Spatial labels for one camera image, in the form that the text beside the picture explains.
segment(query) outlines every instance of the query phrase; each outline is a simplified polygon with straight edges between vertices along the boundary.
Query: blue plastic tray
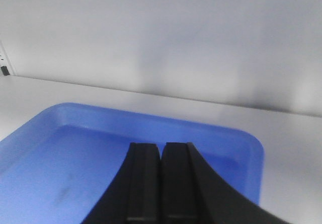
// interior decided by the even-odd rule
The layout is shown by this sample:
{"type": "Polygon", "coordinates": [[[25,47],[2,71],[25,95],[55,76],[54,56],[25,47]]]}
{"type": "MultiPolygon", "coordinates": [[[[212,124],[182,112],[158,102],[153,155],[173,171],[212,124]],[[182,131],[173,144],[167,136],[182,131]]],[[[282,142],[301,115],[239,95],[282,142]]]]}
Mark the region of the blue plastic tray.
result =
{"type": "Polygon", "coordinates": [[[79,224],[130,142],[194,143],[230,185],[258,203],[264,151],[240,130],[74,103],[52,106],[0,142],[0,223],[79,224]]]}

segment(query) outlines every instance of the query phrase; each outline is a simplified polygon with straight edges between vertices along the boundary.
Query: white wall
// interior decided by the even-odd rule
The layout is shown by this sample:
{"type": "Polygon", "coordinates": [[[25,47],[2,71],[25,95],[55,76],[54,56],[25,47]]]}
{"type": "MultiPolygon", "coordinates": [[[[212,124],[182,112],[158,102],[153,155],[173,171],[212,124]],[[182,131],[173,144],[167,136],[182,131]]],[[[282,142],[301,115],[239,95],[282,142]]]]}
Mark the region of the white wall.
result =
{"type": "Polygon", "coordinates": [[[322,0],[0,0],[19,76],[322,116],[322,0]]]}

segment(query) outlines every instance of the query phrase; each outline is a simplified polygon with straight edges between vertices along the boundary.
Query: white table surface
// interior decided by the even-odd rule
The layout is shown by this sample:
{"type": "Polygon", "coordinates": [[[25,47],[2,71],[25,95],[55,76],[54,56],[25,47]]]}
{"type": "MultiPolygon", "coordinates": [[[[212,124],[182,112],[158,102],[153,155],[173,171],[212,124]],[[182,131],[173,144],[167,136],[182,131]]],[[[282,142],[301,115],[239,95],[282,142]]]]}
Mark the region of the white table surface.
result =
{"type": "Polygon", "coordinates": [[[260,206],[295,224],[322,223],[322,118],[7,76],[0,77],[0,140],[62,102],[247,131],[265,149],[260,206]]]}

